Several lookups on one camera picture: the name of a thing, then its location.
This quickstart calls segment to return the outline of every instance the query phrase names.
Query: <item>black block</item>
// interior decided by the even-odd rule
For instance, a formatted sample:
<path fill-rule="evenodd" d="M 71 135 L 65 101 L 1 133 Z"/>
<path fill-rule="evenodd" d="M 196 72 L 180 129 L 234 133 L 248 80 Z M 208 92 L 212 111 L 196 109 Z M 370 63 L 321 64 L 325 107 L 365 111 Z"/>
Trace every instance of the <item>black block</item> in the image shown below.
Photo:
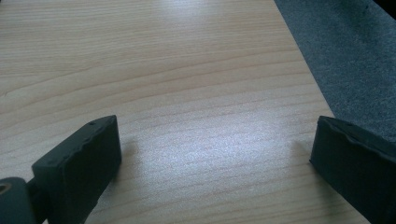
<path fill-rule="evenodd" d="M 36 224 L 26 182 L 9 177 L 0 180 L 0 224 Z"/>
<path fill-rule="evenodd" d="M 396 223 L 396 146 L 360 127 L 320 117 L 311 163 L 372 223 Z"/>
<path fill-rule="evenodd" d="M 35 164 L 35 184 L 49 195 L 51 224 L 83 222 L 121 162 L 116 116 L 91 121 Z"/>

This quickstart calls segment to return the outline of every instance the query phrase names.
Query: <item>gray carpet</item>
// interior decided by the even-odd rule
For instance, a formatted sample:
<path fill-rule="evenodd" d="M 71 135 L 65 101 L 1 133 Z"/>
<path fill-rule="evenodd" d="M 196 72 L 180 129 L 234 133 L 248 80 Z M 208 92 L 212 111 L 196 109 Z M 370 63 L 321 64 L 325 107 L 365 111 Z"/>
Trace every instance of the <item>gray carpet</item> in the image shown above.
<path fill-rule="evenodd" d="M 373 0 L 275 0 L 332 112 L 396 143 L 396 20 Z"/>

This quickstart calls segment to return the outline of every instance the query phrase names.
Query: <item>black foam block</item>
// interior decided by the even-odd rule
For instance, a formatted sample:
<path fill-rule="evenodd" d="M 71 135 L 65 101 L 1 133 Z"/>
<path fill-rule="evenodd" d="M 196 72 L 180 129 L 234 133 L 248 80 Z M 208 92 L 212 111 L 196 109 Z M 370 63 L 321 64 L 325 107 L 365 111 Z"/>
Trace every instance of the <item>black foam block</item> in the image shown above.
<path fill-rule="evenodd" d="M 91 121 L 35 164 L 37 186 L 49 195 L 49 223 L 85 220 L 119 169 L 116 116 Z"/>
<path fill-rule="evenodd" d="M 318 173 L 372 223 L 396 223 L 396 146 L 351 123 L 320 117 Z"/>

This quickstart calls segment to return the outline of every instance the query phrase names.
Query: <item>black object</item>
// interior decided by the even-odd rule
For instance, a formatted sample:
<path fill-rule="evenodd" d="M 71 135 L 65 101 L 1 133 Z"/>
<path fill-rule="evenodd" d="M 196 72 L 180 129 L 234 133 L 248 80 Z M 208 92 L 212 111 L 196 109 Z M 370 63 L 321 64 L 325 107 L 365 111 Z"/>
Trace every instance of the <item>black object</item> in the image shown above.
<path fill-rule="evenodd" d="M 28 184 L 0 180 L 0 223 L 84 222 L 120 163 L 117 117 L 93 120 L 36 161 Z"/>
<path fill-rule="evenodd" d="M 311 163 L 372 223 L 396 223 L 396 146 L 340 119 L 319 117 Z"/>

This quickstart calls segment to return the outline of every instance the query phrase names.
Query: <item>wooden table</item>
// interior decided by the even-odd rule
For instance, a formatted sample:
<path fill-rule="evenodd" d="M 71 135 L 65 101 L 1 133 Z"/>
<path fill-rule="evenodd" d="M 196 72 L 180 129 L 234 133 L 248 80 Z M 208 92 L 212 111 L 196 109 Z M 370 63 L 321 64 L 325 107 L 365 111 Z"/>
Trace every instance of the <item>wooden table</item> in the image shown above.
<path fill-rule="evenodd" d="M 308 162 L 332 113 L 272 0 L 2 1 L 0 178 L 112 114 L 87 223 L 366 222 Z"/>

